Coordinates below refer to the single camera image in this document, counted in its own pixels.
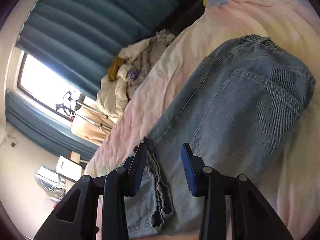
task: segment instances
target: wall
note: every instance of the wall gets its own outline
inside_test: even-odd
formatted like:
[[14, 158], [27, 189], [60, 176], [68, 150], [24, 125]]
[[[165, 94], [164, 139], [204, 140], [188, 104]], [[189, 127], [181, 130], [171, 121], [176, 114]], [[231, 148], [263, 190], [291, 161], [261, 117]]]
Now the wall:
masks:
[[0, 138], [4, 136], [5, 91], [13, 49], [19, 32], [37, 0], [19, 0], [0, 31]]
[[8, 135], [18, 140], [12, 148], [8, 138], [0, 147], [0, 199], [12, 222], [33, 238], [51, 213], [54, 203], [38, 184], [35, 173], [41, 165], [55, 169], [58, 157], [25, 138], [7, 124]]

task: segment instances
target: blue gripper pad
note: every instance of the blue gripper pad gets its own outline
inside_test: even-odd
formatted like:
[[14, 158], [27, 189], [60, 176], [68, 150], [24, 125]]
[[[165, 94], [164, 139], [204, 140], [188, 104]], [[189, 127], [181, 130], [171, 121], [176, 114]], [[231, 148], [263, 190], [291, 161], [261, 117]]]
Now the blue gripper pad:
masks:
[[132, 183], [131, 185], [133, 186], [133, 189], [132, 189], [133, 195], [136, 195], [136, 193], [140, 189], [146, 161], [147, 161], [147, 146], [144, 143], [140, 143], [128, 172], [128, 175]]
[[191, 160], [189, 154], [192, 154], [191, 148], [189, 144], [184, 143], [181, 147], [181, 159], [183, 164], [184, 173], [186, 175], [188, 188], [191, 191], [191, 194], [193, 196], [196, 195], [196, 176], [195, 172], [191, 165]]

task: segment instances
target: yellow cloth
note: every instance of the yellow cloth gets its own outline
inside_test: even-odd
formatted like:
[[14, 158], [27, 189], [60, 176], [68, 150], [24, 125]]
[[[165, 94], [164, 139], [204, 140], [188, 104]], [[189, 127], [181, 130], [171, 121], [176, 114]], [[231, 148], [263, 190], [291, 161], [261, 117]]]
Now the yellow cloth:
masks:
[[117, 79], [118, 70], [124, 61], [125, 59], [119, 57], [119, 53], [115, 56], [110, 67], [108, 68], [108, 81], [114, 81]]

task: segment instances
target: beige cloth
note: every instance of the beige cloth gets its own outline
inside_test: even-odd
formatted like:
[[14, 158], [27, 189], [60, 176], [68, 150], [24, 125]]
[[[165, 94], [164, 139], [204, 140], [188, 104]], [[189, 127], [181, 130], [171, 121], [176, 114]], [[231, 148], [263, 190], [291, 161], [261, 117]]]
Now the beige cloth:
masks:
[[[172, 33], [161, 30], [151, 38], [123, 48], [119, 57], [125, 59], [126, 63], [119, 68], [117, 80], [110, 82], [108, 75], [101, 79], [101, 90], [97, 94], [97, 106], [100, 111], [116, 123], [137, 88], [174, 39]], [[134, 68], [140, 70], [140, 74], [135, 81], [130, 81], [127, 73]]]
[[[77, 115], [71, 123], [71, 132], [76, 136], [101, 146], [101, 143], [105, 140], [106, 136], [109, 135], [115, 123], [110, 119], [107, 119], [105, 116], [99, 115], [84, 107], [81, 107], [78, 111], [76, 111], [76, 113]], [[84, 116], [96, 123], [102, 123], [103, 130], [79, 115]]]

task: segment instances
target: white bedsheet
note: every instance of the white bedsheet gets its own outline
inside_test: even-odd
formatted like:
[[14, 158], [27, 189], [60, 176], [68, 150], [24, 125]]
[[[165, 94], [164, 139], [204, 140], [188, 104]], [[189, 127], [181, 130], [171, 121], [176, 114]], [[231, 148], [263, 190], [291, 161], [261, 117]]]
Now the white bedsheet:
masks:
[[[131, 153], [199, 65], [224, 41], [247, 34], [269, 36], [301, 59], [320, 81], [320, 19], [301, 0], [229, 0], [206, 9], [167, 48], [127, 105], [124, 115], [88, 163], [85, 173], [106, 175]], [[320, 82], [283, 158], [259, 181], [259, 189], [277, 211], [294, 239], [301, 239], [320, 214]], [[101, 203], [97, 225], [100, 226]], [[197, 239], [197, 232], [151, 236]]]

